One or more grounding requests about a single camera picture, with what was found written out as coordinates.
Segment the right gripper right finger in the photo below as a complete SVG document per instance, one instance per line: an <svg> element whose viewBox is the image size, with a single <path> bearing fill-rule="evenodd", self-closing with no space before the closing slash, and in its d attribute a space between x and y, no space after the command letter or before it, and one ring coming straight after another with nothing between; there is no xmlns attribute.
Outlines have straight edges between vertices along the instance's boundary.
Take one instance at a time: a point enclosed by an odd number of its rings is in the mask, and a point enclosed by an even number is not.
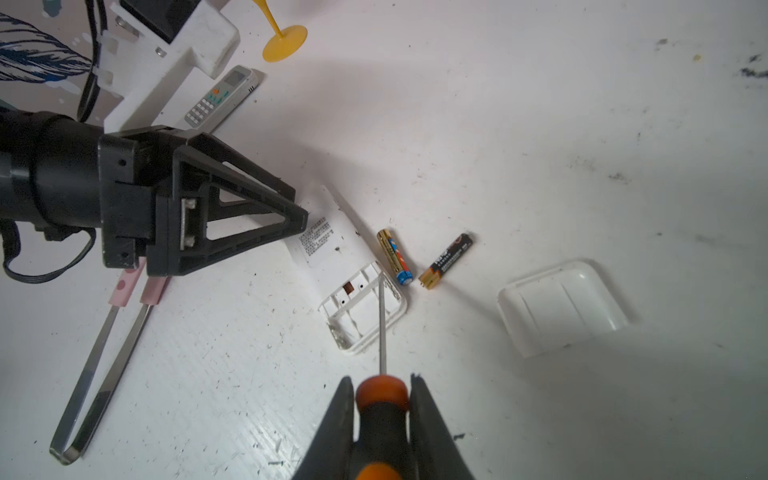
<svg viewBox="0 0 768 480"><path fill-rule="evenodd" d="M419 479L474 479L425 380L411 375L410 443Z"/></svg>

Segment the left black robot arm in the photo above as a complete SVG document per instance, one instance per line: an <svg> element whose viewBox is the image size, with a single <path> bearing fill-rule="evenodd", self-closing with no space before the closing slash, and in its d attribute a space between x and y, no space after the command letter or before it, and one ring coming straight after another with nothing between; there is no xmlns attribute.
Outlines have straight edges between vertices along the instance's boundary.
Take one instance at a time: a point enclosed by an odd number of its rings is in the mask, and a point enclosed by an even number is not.
<svg viewBox="0 0 768 480"><path fill-rule="evenodd" d="M119 133L52 112L1 113L2 268L18 226L85 233L105 266L184 276L303 232L293 187L218 138L152 126Z"/></svg>

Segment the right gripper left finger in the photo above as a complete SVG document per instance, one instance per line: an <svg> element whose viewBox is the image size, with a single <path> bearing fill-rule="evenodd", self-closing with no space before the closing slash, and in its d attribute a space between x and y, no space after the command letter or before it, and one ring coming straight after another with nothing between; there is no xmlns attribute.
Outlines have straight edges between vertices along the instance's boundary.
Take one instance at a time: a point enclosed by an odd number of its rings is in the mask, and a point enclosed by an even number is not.
<svg viewBox="0 0 768 480"><path fill-rule="evenodd" d="M353 446L354 387L343 377L318 430L293 475L300 479L347 479Z"/></svg>

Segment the orange black screwdriver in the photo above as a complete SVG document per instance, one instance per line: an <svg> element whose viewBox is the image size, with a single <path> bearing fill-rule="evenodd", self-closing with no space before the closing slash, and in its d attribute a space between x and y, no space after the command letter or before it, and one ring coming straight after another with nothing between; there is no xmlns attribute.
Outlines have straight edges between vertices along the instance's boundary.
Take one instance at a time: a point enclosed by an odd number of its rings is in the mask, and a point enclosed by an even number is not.
<svg viewBox="0 0 768 480"><path fill-rule="evenodd" d="M353 479L409 479L413 465L407 436L409 411L405 383L387 371L386 280L380 279L379 373L363 381L356 392L359 435L353 445L350 472Z"/></svg>

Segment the white remote control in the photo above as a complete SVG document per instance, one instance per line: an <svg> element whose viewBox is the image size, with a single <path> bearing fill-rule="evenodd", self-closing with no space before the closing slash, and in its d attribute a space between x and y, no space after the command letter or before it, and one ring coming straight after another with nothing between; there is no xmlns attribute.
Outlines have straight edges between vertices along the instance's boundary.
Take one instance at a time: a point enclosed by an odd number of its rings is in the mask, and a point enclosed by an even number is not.
<svg viewBox="0 0 768 480"><path fill-rule="evenodd" d="M312 182L298 204L308 212L306 229L286 245L307 285L308 302L337 348L358 354L379 337L379 305L390 327L406 313L407 300L331 190Z"/></svg>

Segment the grey small remote control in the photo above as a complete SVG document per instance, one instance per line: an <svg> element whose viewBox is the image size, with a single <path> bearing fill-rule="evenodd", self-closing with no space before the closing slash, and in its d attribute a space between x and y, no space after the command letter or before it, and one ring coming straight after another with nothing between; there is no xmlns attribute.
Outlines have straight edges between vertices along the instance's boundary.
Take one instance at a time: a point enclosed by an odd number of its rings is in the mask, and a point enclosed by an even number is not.
<svg viewBox="0 0 768 480"><path fill-rule="evenodd" d="M230 69L176 123L179 130L213 133L265 78L256 69L237 65Z"/></svg>

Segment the white battery cover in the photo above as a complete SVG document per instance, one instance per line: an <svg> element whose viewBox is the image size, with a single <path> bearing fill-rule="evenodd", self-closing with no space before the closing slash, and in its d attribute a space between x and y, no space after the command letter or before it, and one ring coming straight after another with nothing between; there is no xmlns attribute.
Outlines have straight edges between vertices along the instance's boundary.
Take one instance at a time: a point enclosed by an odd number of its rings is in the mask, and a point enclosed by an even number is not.
<svg viewBox="0 0 768 480"><path fill-rule="evenodd" d="M629 318L588 262L561 263L512 281L497 295L512 344L524 358L626 328Z"/></svg>

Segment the black gold AAA battery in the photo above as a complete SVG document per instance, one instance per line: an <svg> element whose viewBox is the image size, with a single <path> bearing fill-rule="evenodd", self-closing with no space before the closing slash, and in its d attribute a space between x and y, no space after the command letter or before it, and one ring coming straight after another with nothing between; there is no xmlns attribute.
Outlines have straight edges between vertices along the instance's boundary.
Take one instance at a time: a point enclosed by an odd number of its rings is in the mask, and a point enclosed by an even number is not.
<svg viewBox="0 0 768 480"><path fill-rule="evenodd" d="M420 275L420 284L427 290L431 290L437 286L447 271L473 244L474 240L468 233L460 234Z"/></svg>

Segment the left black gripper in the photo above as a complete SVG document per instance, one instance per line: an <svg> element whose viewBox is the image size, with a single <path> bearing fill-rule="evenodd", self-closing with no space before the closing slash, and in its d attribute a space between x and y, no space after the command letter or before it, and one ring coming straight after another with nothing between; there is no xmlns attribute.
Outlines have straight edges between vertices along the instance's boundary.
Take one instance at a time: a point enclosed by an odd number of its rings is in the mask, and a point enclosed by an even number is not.
<svg viewBox="0 0 768 480"><path fill-rule="evenodd" d="M104 133L97 141L102 261L153 277L185 276L303 232L296 190L222 140L200 130L155 126ZM209 226L262 222L211 238Z"/></svg>

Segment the gold blue AAA battery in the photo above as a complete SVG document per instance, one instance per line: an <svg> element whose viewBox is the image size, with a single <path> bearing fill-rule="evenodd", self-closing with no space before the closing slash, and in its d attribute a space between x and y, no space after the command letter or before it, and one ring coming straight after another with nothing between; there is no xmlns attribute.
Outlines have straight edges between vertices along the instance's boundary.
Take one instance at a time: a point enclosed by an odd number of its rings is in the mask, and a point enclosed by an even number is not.
<svg viewBox="0 0 768 480"><path fill-rule="evenodd" d="M382 229L377 233L376 237L395 274L395 279L400 285L409 285L413 281L413 274L407 266L391 232L388 229Z"/></svg>

